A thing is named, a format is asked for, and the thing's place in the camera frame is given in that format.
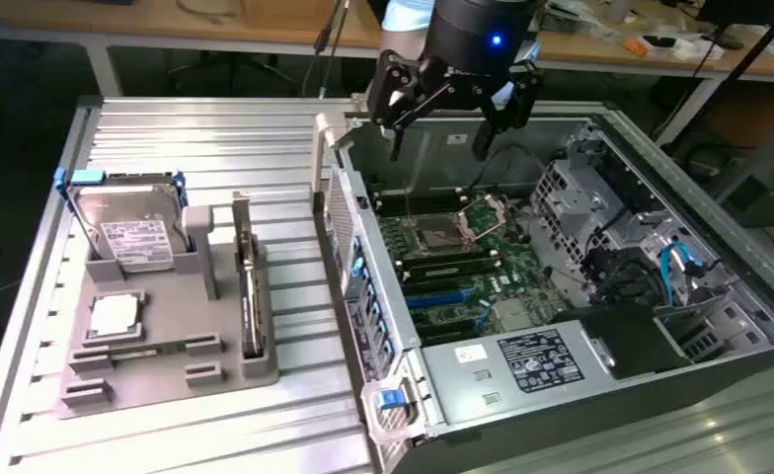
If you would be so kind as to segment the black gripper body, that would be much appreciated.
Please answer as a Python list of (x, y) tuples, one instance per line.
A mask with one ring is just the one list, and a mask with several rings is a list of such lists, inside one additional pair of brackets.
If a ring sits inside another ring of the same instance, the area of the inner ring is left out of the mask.
[(531, 1), (437, 1), (424, 46), (424, 91), (437, 110), (473, 110), (509, 80)]

